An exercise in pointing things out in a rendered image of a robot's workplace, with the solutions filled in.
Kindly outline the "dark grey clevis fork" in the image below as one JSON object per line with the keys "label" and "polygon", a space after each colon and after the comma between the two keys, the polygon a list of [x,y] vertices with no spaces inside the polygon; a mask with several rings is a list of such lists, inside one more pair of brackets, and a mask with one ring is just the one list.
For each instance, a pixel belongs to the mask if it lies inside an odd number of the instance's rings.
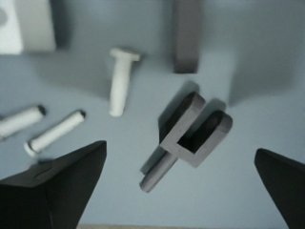
{"label": "dark grey clevis fork", "polygon": [[178,159],[197,169],[228,137],[234,122],[222,112],[213,114],[188,140],[183,135],[203,114],[207,100],[198,93],[191,94],[159,132],[159,146],[166,150],[138,182],[139,189],[149,193]]}

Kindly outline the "white divided tray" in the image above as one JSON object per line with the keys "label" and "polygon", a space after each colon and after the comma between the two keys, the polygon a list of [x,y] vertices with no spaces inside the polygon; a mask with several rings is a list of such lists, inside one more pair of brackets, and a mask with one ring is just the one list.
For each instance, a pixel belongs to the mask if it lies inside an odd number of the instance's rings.
{"label": "white divided tray", "polygon": [[0,24],[0,46],[57,48],[51,0],[9,1],[13,10]]}

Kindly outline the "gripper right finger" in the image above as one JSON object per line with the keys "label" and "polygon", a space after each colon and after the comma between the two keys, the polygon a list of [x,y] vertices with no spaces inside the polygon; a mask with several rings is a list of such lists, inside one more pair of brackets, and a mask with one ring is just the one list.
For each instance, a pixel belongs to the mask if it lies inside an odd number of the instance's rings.
{"label": "gripper right finger", "polygon": [[289,229],[305,229],[305,164],[259,148],[254,166]]}

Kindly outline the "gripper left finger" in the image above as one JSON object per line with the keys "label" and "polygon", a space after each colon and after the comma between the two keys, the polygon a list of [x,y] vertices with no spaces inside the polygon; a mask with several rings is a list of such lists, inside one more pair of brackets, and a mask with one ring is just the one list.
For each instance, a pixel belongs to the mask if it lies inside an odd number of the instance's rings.
{"label": "gripper left finger", "polygon": [[0,179],[0,229],[76,229],[106,157],[98,140]]}

